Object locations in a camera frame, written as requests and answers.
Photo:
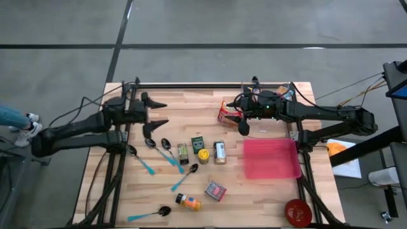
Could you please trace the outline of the white paper sheet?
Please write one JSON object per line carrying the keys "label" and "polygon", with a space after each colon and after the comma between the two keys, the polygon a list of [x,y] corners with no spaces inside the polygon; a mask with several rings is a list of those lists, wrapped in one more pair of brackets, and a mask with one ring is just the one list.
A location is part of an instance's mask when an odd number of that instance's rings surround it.
{"label": "white paper sheet", "polygon": [[[327,143],[330,142],[338,142],[343,145],[345,145],[348,148],[351,148],[355,145],[353,142],[347,142],[347,141],[340,141],[340,140],[335,140],[335,139],[329,139]],[[333,174],[335,176],[342,176],[342,177],[351,177],[351,178],[362,178],[361,174],[361,169],[360,169],[360,164],[359,160],[355,159],[350,162],[338,165],[336,167],[333,167]]]}

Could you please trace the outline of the grey metal cart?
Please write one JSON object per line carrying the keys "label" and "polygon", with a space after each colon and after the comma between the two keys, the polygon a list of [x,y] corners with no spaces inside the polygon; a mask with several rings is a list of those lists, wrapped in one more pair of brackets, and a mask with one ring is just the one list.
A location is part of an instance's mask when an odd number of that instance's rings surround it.
{"label": "grey metal cart", "polygon": [[30,148],[19,148],[7,138],[0,137],[0,229],[6,229],[10,225],[19,189],[31,162],[49,165],[50,160],[49,156],[35,157]]}

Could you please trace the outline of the orange object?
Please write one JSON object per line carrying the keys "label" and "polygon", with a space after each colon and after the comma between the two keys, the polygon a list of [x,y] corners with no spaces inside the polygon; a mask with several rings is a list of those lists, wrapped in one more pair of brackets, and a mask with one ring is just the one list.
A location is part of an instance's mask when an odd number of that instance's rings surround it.
{"label": "orange object", "polygon": [[347,147],[341,143],[338,142],[330,142],[327,143],[328,147],[328,155],[329,156],[334,156],[338,153],[341,153],[342,151],[345,151]]}

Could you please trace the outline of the small yellow lid jar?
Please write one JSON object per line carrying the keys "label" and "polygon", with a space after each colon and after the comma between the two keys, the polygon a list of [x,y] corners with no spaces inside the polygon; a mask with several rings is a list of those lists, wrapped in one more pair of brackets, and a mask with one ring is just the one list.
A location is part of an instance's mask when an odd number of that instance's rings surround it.
{"label": "small yellow lid jar", "polygon": [[198,161],[202,164],[205,165],[209,162],[210,159],[210,153],[207,149],[203,148],[198,152]]}

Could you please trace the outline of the black metal beam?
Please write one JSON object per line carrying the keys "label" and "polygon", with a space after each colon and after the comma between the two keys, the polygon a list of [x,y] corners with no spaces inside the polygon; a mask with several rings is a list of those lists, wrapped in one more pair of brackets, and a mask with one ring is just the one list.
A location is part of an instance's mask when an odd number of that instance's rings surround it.
{"label": "black metal beam", "polygon": [[376,135],[363,142],[341,151],[331,156],[330,162],[332,167],[347,163],[357,158],[363,157],[379,149],[386,148],[393,142],[407,142],[407,127],[396,126],[379,135]]}

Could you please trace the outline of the blue screen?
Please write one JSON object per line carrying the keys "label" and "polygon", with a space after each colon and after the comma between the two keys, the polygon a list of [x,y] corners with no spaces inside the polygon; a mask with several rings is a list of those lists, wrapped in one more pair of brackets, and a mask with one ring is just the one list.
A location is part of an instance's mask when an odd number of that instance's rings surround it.
{"label": "blue screen", "polygon": [[407,83],[391,88],[385,95],[393,99],[407,100]]}

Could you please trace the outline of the orange spice bottle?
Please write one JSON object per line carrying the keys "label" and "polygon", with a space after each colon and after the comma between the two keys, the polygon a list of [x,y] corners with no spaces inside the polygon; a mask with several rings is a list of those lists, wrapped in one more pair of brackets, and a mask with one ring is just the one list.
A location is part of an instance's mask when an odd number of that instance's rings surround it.
{"label": "orange spice bottle", "polygon": [[176,203],[193,211],[199,211],[202,206],[202,202],[200,200],[182,193],[177,194]]}

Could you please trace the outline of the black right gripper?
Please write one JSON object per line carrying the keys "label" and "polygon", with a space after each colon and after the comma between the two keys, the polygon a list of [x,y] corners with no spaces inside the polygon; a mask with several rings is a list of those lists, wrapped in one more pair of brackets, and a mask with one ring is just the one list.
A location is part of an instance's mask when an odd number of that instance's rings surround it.
{"label": "black right gripper", "polygon": [[280,96],[269,90],[254,93],[250,88],[244,88],[232,102],[226,105],[237,108],[243,117],[225,116],[225,118],[237,123],[238,132],[242,136],[247,136],[250,132],[247,119],[275,118],[277,103],[281,100]]}

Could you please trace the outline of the green label herb jar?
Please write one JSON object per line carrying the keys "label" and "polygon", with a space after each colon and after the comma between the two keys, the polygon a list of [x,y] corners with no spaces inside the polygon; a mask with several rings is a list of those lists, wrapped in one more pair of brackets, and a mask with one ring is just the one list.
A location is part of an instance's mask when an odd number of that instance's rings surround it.
{"label": "green label herb jar", "polygon": [[187,145],[185,143],[180,143],[177,145],[177,149],[179,155],[179,163],[181,165],[189,164]]}

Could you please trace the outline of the black metal rig frame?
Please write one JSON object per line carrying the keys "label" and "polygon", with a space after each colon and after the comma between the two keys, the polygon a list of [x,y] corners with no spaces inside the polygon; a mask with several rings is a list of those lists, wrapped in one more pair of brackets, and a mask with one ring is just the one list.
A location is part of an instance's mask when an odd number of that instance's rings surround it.
{"label": "black metal rig frame", "polygon": [[[89,152],[79,197],[72,216],[78,224],[84,220],[106,188],[106,179],[120,169],[123,178],[108,198],[93,224],[98,227],[129,228],[236,228],[287,226],[284,208],[288,201],[310,195],[295,179],[247,179],[244,174],[244,138],[236,126],[220,123],[216,117],[223,101],[231,102],[240,93],[240,83],[141,83],[140,92],[167,106],[150,112],[152,120],[169,122],[153,132],[153,139],[167,138],[173,146],[191,144],[191,138],[202,136],[207,148],[222,140],[226,144],[227,162],[209,162],[190,174],[174,192],[171,187],[186,174],[179,173],[155,149],[148,148],[142,127],[128,128],[129,143],[137,155],[154,171],[151,175],[134,156],[109,156],[102,148]],[[227,191],[218,202],[205,193],[213,180]],[[176,203],[178,193],[202,202],[199,211]],[[132,222],[128,216],[156,212],[169,206],[167,216],[157,214]]]}

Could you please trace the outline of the green pepper tin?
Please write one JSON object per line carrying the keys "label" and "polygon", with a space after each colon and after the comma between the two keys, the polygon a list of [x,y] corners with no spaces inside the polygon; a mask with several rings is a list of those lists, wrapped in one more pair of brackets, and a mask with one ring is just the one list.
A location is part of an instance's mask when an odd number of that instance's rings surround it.
{"label": "green pepper tin", "polygon": [[204,139],[203,139],[202,136],[193,137],[191,139],[191,142],[192,142],[193,152],[194,152],[195,155],[197,155],[201,149],[205,148]]}

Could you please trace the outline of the clear plastic bin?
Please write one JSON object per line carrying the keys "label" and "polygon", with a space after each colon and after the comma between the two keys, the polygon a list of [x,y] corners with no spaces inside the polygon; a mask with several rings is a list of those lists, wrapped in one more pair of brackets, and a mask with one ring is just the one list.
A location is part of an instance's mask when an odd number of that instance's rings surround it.
{"label": "clear plastic bin", "polygon": [[[266,89],[262,89],[258,81],[252,81],[252,86],[242,87],[250,88],[254,93],[260,93]],[[250,126],[250,132],[247,137],[290,137],[290,131],[292,131],[292,124],[286,123],[281,119],[275,118],[265,118],[265,119],[247,119],[247,123]]]}

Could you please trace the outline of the blue yellow ramen packet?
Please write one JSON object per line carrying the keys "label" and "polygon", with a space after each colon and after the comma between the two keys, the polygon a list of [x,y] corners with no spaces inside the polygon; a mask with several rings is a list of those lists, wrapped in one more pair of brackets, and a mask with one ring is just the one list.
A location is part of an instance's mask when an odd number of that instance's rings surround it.
{"label": "blue yellow ramen packet", "polygon": [[284,99],[290,99],[292,97],[293,93],[294,92],[290,89],[289,84],[281,85],[276,90],[276,94],[279,95],[281,98],[284,98]]}

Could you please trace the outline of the person's leg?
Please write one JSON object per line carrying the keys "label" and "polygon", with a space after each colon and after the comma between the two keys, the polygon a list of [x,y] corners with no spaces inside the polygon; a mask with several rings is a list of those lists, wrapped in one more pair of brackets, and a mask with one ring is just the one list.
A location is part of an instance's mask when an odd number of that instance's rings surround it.
{"label": "person's leg", "polygon": [[31,127],[31,121],[26,115],[18,111],[7,106],[0,106],[0,125],[26,130]]}

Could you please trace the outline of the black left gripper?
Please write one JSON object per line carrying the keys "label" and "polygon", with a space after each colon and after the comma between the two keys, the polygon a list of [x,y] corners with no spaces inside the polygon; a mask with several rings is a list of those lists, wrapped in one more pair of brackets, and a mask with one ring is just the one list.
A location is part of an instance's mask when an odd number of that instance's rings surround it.
{"label": "black left gripper", "polygon": [[168,123],[168,120],[148,122],[148,108],[164,108],[167,105],[153,101],[147,92],[141,94],[142,101],[131,101],[127,110],[127,120],[130,123],[145,123],[142,127],[144,138],[150,139],[151,133],[158,127]]}

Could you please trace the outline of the black equipment stand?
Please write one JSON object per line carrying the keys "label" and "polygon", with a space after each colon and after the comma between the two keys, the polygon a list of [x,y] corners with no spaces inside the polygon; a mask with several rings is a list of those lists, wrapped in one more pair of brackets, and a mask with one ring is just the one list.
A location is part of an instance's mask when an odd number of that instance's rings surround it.
{"label": "black equipment stand", "polygon": [[[388,91],[399,84],[407,83],[407,60],[403,62],[386,62],[383,64],[383,70]],[[400,127],[407,127],[407,100],[393,98],[391,98],[391,100],[396,113],[398,125]]]}

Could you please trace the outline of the dark spice glass jar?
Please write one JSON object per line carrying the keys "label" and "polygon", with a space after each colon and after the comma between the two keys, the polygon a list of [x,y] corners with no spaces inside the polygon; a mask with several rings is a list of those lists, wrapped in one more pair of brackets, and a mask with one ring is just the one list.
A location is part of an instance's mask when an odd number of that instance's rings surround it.
{"label": "dark spice glass jar", "polygon": [[214,142],[214,161],[217,165],[224,165],[227,162],[225,145],[222,140]]}

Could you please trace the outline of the red round bowl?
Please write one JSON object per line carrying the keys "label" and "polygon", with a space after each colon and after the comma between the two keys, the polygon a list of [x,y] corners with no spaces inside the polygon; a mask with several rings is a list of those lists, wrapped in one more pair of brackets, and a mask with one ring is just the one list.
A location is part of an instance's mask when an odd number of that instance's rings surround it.
{"label": "red round bowl", "polygon": [[301,199],[292,199],[285,205],[284,216],[290,225],[305,228],[312,222],[312,211]]}

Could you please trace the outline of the orange red ramen packet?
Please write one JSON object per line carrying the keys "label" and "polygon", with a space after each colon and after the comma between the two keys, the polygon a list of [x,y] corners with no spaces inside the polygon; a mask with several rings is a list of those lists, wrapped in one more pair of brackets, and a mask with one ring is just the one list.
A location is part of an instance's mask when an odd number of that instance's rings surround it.
{"label": "orange red ramen packet", "polygon": [[237,125],[242,117],[242,113],[238,112],[234,107],[228,107],[226,101],[221,103],[221,107],[217,115],[217,120],[219,122]]}

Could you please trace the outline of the pink plastic tray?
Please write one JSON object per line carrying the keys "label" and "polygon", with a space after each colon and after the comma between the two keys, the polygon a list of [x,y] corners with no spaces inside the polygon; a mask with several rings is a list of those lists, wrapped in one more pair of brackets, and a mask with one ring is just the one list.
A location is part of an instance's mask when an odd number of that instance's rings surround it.
{"label": "pink plastic tray", "polygon": [[244,174],[247,179],[299,178],[296,143],[292,139],[245,140]]}

